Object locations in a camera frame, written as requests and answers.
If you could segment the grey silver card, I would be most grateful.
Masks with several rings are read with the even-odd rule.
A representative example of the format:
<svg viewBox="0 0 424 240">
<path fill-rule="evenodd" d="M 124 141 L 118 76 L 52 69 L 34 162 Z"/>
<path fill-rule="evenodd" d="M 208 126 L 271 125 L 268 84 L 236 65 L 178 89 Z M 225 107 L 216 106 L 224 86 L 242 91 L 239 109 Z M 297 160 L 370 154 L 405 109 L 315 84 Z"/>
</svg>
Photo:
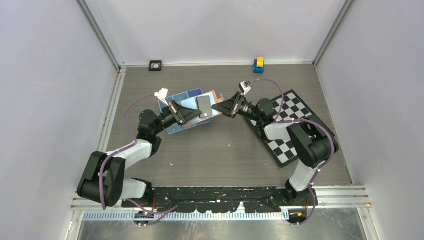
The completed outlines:
<svg viewBox="0 0 424 240">
<path fill-rule="evenodd" d="M 208 95 L 198 96 L 196 98 L 198 110 L 201 111 L 200 119 L 208 119 L 213 117 L 211 99 Z"/>
</svg>

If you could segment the orange leather card holder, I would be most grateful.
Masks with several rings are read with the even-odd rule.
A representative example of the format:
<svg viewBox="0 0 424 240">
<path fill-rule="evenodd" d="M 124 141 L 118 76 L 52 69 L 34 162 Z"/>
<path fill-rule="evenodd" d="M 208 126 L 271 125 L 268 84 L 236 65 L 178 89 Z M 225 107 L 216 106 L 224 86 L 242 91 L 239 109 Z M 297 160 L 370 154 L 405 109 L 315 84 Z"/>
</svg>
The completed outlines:
<svg viewBox="0 0 424 240">
<path fill-rule="evenodd" d="M 181 106 L 193 110 L 199 110 L 202 112 L 200 116 L 197 116 L 192 120 L 188 121 L 184 125 L 184 127 L 196 125 L 204 121 L 210 120 L 211 118 L 222 115 L 221 112 L 212 109 L 212 106 L 218 103 L 222 103 L 223 101 L 223 95 L 220 94 L 219 96 L 217 96 L 214 90 L 181 101 Z"/>
</svg>

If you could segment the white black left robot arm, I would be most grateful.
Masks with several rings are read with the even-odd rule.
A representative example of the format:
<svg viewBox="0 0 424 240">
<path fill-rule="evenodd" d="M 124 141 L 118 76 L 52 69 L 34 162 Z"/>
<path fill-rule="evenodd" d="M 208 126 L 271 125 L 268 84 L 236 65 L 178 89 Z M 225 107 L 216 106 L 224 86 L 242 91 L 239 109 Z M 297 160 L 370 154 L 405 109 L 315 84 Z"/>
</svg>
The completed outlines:
<svg viewBox="0 0 424 240">
<path fill-rule="evenodd" d="M 90 155 L 77 195 L 101 204 L 102 209 L 127 199 L 148 207 L 154 199 L 152 184 L 137 178 L 125 179 L 126 170 L 158 152 L 162 143 L 159 133 L 174 124 L 185 125 L 201 114 L 201 110 L 184 107 L 174 100 L 159 115 L 150 109 L 142 111 L 134 141 L 114 151 L 94 151 Z"/>
</svg>

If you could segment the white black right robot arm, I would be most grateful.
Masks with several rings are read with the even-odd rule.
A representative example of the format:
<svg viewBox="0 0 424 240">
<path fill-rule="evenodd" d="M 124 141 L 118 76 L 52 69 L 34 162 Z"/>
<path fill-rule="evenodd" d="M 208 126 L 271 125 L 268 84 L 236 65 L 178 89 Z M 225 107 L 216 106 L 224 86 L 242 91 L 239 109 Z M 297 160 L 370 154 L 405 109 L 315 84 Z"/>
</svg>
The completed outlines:
<svg viewBox="0 0 424 240">
<path fill-rule="evenodd" d="M 310 115 L 279 121 L 279 114 L 267 98 L 253 105 L 237 92 L 232 98 L 212 105 L 212 109 L 232 119 L 241 115 L 255 121 L 255 129 L 264 140 L 291 142 L 299 163 L 282 191 L 291 205 L 299 205 L 305 199 L 318 172 L 339 150 L 334 133 L 319 117 Z"/>
</svg>

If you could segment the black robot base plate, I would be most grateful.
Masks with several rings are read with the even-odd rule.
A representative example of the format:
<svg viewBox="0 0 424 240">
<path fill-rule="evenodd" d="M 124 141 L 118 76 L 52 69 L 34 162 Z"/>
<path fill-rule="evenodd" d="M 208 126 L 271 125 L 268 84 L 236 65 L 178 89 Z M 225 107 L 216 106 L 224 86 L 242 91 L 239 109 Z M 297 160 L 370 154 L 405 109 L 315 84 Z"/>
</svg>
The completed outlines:
<svg viewBox="0 0 424 240">
<path fill-rule="evenodd" d="M 175 207 L 178 213 L 199 212 L 205 214 L 277 213 L 283 207 L 305 210 L 317 204 L 315 191 L 304 190 L 292 197 L 283 187 L 155 187 L 142 198 L 124 200 L 122 207 L 140 205 L 165 212 Z"/>
</svg>

